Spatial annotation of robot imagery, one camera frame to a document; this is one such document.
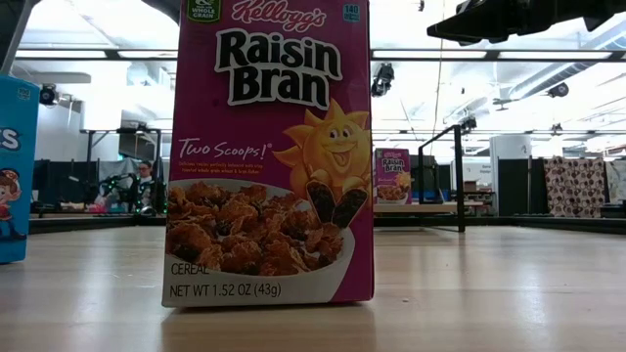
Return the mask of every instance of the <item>small cereal box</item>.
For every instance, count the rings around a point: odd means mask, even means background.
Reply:
[[[38,108],[37,86],[0,75],[0,263],[26,255]]]
[[[374,188],[377,204],[411,204],[411,155],[408,150],[376,149]]]
[[[373,295],[367,1],[183,1],[163,305]]]

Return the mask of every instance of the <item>fluorescent light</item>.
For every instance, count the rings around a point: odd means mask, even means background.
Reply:
[[[611,55],[607,52],[502,52],[500,59],[508,60],[599,60]]]
[[[106,59],[100,50],[18,50],[16,59]]]
[[[385,50],[374,51],[374,59],[481,59],[487,54],[483,50]]]
[[[155,58],[163,58],[163,59],[177,59],[178,52],[177,51],[156,51],[156,50],[137,50],[137,51],[119,51],[119,56],[124,59],[155,59]]]

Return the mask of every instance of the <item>wooden table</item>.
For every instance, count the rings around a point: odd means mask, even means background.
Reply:
[[[0,266],[0,351],[624,351],[626,238],[378,232],[376,297],[165,309],[163,228],[32,236]]]
[[[480,206],[481,201],[466,201],[465,206]],[[442,204],[375,204],[374,213],[456,213],[457,203],[446,201]]]

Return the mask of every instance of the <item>sun mascot face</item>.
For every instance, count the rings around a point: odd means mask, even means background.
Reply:
[[[287,129],[295,146],[275,152],[281,163],[292,168],[293,191],[305,198],[306,183],[324,182],[335,198],[351,188],[369,190],[371,182],[371,134],[367,129],[369,113],[344,113],[335,100],[324,119],[307,110],[304,124]]]

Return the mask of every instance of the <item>curtain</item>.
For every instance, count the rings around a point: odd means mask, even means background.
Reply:
[[[626,200],[626,160],[616,160],[606,164],[608,198],[612,204]]]
[[[548,208],[557,217],[600,217],[604,205],[602,159],[545,159]]]

